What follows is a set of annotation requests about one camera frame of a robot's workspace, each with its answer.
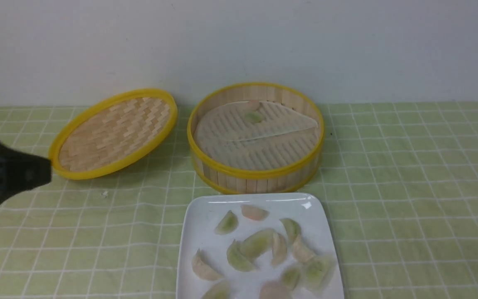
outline white square plate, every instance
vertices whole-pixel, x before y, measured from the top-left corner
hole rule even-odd
[[[252,221],[241,214],[242,204],[252,204],[269,211],[264,221]],[[214,229],[223,216],[231,210],[237,215],[239,226],[228,235],[216,235]],[[178,277],[176,279],[176,299],[201,299],[204,293],[216,282],[198,278],[192,270],[191,259],[198,249],[203,250],[205,258],[226,279],[234,291],[233,299],[257,299],[264,282],[277,280],[281,271],[296,262],[288,247],[287,260],[273,269],[272,252],[263,254],[256,260],[258,271],[248,273],[233,269],[226,259],[226,250],[234,239],[245,240],[264,228],[273,228],[287,239],[285,229],[279,219],[291,218],[302,227],[304,242],[317,254],[330,253],[336,257],[331,232],[320,201],[306,193],[249,194],[203,196],[194,199],[185,214]],[[313,293],[297,288],[294,299],[315,299]],[[343,299],[344,291],[340,270],[337,265],[330,284],[321,298]]]

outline yellow rim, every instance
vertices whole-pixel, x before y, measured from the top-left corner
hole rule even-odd
[[[220,193],[222,194],[239,194],[239,192],[237,191],[234,191],[234,190],[231,190],[231,189],[226,189],[226,188],[223,188],[217,184],[215,184],[214,182],[212,182],[209,178],[205,177],[204,174],[202,174],[202,172],[200,171],[200,169],[197,167],[197,165],[194,163],[193,161],[193,167],[195,168],[195,172],[197,172],[197,174],[200,176],[200,178],[202,179],[203,182],[205,182],[208,186],[210,186],[211,188],[219,191]],[[300,188],[302,188],[303,186],[305,186],[305,184],[307,184],[307,182],[309,182],[313,176],[315,176],[316,172],[318,171],[318,168],[320,167],[320,161],[319,163],[315,166],[315,169],[313,169],[313,172],[311,172],[311,174],[309,174],[307,176],[307,178],[305,178],[303,181],[299,182],[298,184],[290,187],[290,188],[287,188],[287,189],[284,189],[282,191],[279,191],[279,193],[286,193],[286,192],[294,192]]]
[[[319,121],[319,127],[320,127],[320,142],[317,143],[315,148],[309,153],[307,156],[303,157],[299,161],[287,165],[285,167],[280,167],[276,169],[271,169],[271,170],[244,170],[244,169],[239,169],[239,168],[233,168],[221,163],[218,163],[217,161],[211,159],[209,156],[207,156],[203,151],[197,146],[195,143],[195,139],[193,138],[193,134],[191,134],[191,122],[193,121],[193,117],[195,113],[197,113],[197,110],[205,103],[205,101],[209,100],[212,96],[216,95],[217,93],[221,93],[223,91],[226,91],[231,88],[239,87],[239,86],[248,86],[248,85],[266,85],[266,86],[272,86],[272,87],[278,87],[281,89],[285,89],[287,91],[290,91],[291,93],[294,93],[296,95],[299,95],[302,97],[304,100],[306,100],[311,107],[317,112],[317,114],[320,116],[320,121]],[[300,169],[303,167],[303,165],[309,163],[311,160],[313,160],[316,156],[316,154],[321,150],[322,144],[324,142],[324,119],[322,117],[322,113],[320,113],[320,110],[318,110],[317,106],[315,103],[307,96],[303,95],[303,93],[300,93],[299,91],[295,91],[294,89],[291,89],[289,87],[283,86],[283,85],[278,85],[278,84],[273,84],[273,83],[265,83],[265,82],[248,82],[248,83],[239,83],[239,84],[234,84],[230,85],[224,88],[221,88],[217,91],[214,91],[213,93],[210,93],[207,97],[204,98],[196,107],[195,109],[191,112],[191,116],[189,117],[188,121],[188,142],[189,146],[191,147],[191,150],[193,153],[201,159],[201,161],[204,164],[207,164],[209,167],[217,170],[218,172],[223,172],[224,174],[228,174],[230,176],[234,176],[236,178],[242,178],[242,179],[267,179],[267,178],[273,178],[274,176],[284,176],[285,174],[290,174],[291,172],[295,172],[296,170]]]
[[[151,140],[148,144],[145,144],[142,146],[139,150],[135,151],[134,153],[131,153],[124,159],[120,159],[119,161],[115,161],[112,164],[106,165],[104,167],[90,170],[89,172],[69,172],[68,170],[65,170],[58,159],[60,149],[62,145],[64,144],[65,140],[70,136],[70,134],[82,123],[87,121],[90,117],[94,116],[95,114],[99,113],[101,110],[104,110],[106,108],[109,108],[115,104],[118,104],[120,102],[126,101],[126,100],[131,100],[133,98],[137,97],[157,97],[161,100],[164,100],[167,102],[167,104],[170,106],[171,111],[171,117],[165,124],[165,127],[163,130],[161,130],[160,133],[157,134],[157,136]],[[137,89],[135,91],[128,91],[126,93],[120,93],[116,96],[110,97],[109,99],[103,100],[99,104],[92,106],[91,108],[88,108],[85,110],[85,112],[82,112],[80,115],[78,115],[75,119],[73,119],[62,131],[58,134],[58,136],[55,138],[55,141],[51,144],[51,147],[49,148],[49,159],[51,160],[51,163],[53,164],[53,168],[55,171],[60,175],[68,179],[72,180],[84,180],[84,179],[92,179],[92,178],[97,178],[99,176],[105,176],[107,174],[111,174],[112,172],[117,172],[118,170],[121,170],[132,163],[138,161],[148,153],[150,153],[153,149],[155,149],[161,142],[167,137],[167,135],[171,132],[173,129],[176,119],[178,117],[178,109],[176,107],[176,104],[174,102],[174,98],[171,96],[171,94],[167,93],[167,91],[162,91],[160,89]]]

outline white wall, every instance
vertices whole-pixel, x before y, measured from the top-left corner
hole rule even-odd
[[[478,0],[0,0],[0,105],[241,81],[317,102],[478,100]]]

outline table surface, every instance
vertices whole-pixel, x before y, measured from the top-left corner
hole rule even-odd
[[[180,107],[150,155],[0,207],[0,298],[174,299],[182,221],[216,194],[194,173]],[[320,105],[321,200],[347,299],[478,298],[478,102]],[[0,108],[0,140],[46,155],[85,108]]]

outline woven bamboo lid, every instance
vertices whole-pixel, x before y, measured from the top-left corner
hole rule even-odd
[[[177,115],[173,97],[165,91],[122,93],[71,121],[53,142],[49,158],[69,179],[116,172],[156,148],[173,129]]]

